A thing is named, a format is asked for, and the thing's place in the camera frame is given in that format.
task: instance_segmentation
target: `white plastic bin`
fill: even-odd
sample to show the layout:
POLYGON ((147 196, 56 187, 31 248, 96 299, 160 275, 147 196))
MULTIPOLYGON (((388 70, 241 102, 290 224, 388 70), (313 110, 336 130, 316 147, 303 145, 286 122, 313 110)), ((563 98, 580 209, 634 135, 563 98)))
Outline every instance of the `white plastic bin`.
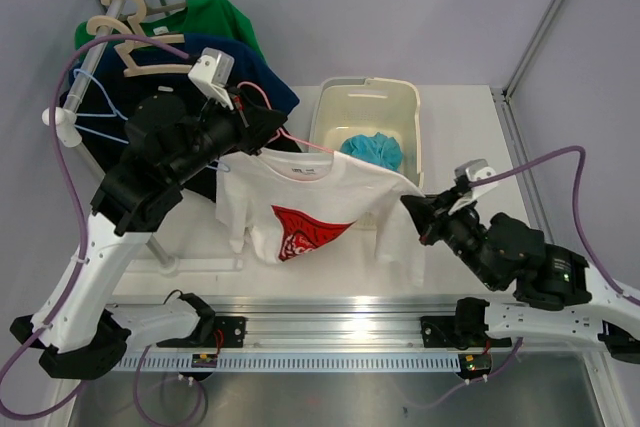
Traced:
MULTIPOLYGON (((322 84, 311 124, 311 142, 340 150, 354 135, 380 132, 396 139, 404 154, 398 172, 422 189, 420 95, 402 80, 340 77, 322 84)), ((357 227, 375 228, 367 215, 357 227)))

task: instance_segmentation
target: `red graphic print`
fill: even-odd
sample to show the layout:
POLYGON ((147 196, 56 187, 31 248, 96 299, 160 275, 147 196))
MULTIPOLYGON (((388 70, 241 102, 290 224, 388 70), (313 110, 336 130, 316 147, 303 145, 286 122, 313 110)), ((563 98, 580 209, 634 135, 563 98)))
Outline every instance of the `red graphic print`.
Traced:
POLYGON ((276 205, 271 207, 282 223, 284 231, 278 255, 278 258, 283 262, 328 244, 353 225, 353 222, 351 224, 327 224, 297 210, 285 209, 276 205))

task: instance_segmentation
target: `green shirt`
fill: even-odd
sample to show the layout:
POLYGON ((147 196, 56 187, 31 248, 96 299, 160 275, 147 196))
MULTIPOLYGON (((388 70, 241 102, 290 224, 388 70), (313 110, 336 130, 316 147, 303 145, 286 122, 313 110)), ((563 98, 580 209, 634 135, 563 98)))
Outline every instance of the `green shirt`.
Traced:
MULTIPOLYGON (((160 20, 142 22, 140 26, 150 37, 160 35, 154 29, 161 28, 165 34, 197 33, 236 39, 247 44, 264 59, 251 21, 228 0, 187 0, 186 9, 160 20)), ((93 35, 87 33, 87 23, 81 23, 76 28, 76 49, 93 38, 93 35)))

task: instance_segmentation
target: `t-shirt sleeve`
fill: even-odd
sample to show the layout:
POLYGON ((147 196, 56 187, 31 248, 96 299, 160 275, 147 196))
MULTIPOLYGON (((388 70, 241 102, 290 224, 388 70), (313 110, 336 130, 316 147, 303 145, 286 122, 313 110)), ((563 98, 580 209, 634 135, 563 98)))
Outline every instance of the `t-shirt sleeve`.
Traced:
POLYGON ((236 254, 244 246, 248 214, 249 198, 241 180, 231 173, 218 172, 216 219, 229 228, 229 243, 236 254))
POLYGON ((420 244, 409 211, 399 196, 380 208, 377 224, 376 259, 405 266, 411 283, 421 287, 424 282, 426 251, 420 244))

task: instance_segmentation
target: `t-shirt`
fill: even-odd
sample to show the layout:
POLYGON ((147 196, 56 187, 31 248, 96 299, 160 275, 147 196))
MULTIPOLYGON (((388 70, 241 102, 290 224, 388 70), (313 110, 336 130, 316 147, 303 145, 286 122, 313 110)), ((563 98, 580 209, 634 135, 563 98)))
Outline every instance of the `t-shirt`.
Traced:
POLYGON ((406 177, 340 152, 292 154, 263 149, 221 158, 216 217, 240 253, 245 230, 259 259, 278 264, 339 237, 365 213, 377 216, 376 258, 410 268, 421 285, 425 250, 404 194, 423 195, 406 177))
MULTIPOLYGON (((187 51, 201 51, 204 48, 195 39, 194 42, 190 42, 192 36, 185 36, 187 44, 184 48, 187 51)), ((242 51, 249 52, 249 56, 257 58, 257 55, 250 51, 250 49, 239 42, 222 39, 226 44, 234 45, 242 51)), ((220 48, 219 42, 211 42, 206 44, 213 48, 220 48)), ((140 60, 140 58, 146 58, 147 60, 154 55, 153 51, 134 52, 134 58, 140 60)), ((237 52, 235 52, 236 58, 240 58, 237 52)), ((175 56, 171 59, 171 62, 176 62, 175 56)), ((285 112, 289 112, 298 103, 296 95, 280 81, 275 74, 273 74, 264 62, 257 59, 261 66, 257 68, 254 66, 244 65, 243 62, 237 62, 234 65, 230 81, 234 85, 241 80, 253 80, 259 84, 268 94, 272 95, 276 100, 272 103, 274 108, 278 108, 285 112)), ((130 117, 134 114, 135 108, 139 103, 151 95, 162 95, 162 92, 158 91, 158 87, 162 86, 172 90, 172 94, 177 95, 185 103, 187 113, 190 115, 198 115, 202 106, 206 102, 206 98, 200 90, 189 80, 184 74, 163 74, 163 75, 143 75, 136 77, 124 77, 123 67, 120 57, 113 51, 113 48, 109 48, 105 52, 103 61, 112 63, 120 63, 119 68, 101 68, 96 71, 96 78, 105 87, 109 97, 116 106, 116 108, 125 116, 130 117)), ((254 94, 249 88, 247 93, 251 95, 251 99, 259 105, 263 105, 261 97, 254 94)), ((68 92, 65 92, 61 99, 60 105, 64 104, 68 92)), ((111 112, 107 101, 105 100, 102 91, 94 82, 89 83, 87 92, 83 98, 78 113, 90 113, 90 114, 109 114, 111 112)), ((111 118, 95 118, 95 117, 78 117, 76 121, 78 126, 78 132, 82 135, 82 141, 96 159, 100 167, 105 171, 109 170, 115 164, 117 164, 122 156, 122 152, 126 147, 127 137, 124 132, 124 120, 119 117, 111 118), (95 133, 88 132, 89 129, 94 132, 106 134, 111 137, 105 138, 95 133)), ((276 150, 285 150, 291 152, 300 152, 298 145, 285 138, 279 138, 274 141, 270 146, 276 150)), ((205 169, 199 174, 190 179, 185 188, 196 192, 204 197, 215 202, 216 200, 216 172, 211 169, 205 169)))
MULTIPOLYGON (((228 0, 187 0, 186 9, 153 22, 142 22, 140 27, 150 37, 168 33, 197 33, 236 39, 264 60, 251 21, 228 0)), ((81 23, 75 33, 76 49, 93 38, 87 32, 87 23, 81 23)))

